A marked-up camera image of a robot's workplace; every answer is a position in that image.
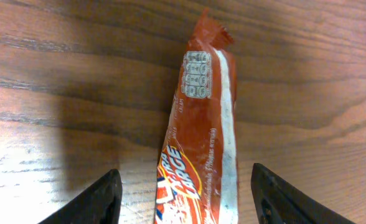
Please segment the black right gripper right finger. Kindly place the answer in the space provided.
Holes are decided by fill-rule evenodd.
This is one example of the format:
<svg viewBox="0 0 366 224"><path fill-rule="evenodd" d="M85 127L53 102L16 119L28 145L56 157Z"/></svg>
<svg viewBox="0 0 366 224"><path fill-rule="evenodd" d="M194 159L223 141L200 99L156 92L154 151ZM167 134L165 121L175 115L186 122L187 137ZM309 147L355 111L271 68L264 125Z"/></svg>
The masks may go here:
<svg viewBox="0 0 366 224"><path fill-rule="evenodd" d="M354 224L260 163L253 165L251 191L260 224Z"/></svg>

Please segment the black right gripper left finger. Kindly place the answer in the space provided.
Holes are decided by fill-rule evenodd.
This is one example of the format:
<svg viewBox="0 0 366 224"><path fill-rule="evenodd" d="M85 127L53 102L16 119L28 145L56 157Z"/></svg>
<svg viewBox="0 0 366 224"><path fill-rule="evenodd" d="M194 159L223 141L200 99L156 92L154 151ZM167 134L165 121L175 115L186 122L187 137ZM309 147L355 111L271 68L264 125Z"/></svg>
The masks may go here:
<svg viewBox="0 0 366 224"><path fill-rule="evenodd" d="M120 173L109 170L40 224L118 224L122 193Z"/></svg>

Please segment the red-brown snack bar wrapper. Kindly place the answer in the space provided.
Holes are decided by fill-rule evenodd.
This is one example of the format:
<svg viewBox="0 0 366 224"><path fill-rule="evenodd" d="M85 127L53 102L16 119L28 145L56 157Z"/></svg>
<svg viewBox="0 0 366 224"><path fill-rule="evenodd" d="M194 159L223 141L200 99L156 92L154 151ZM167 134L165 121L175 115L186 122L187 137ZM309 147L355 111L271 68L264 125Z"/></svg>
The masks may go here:
<svg viewBox="0 0 366 224"><path fill-rule="evenodd" d="M182 60L157 164L156 224L238 222L232 42L203 12Z"/></svg>

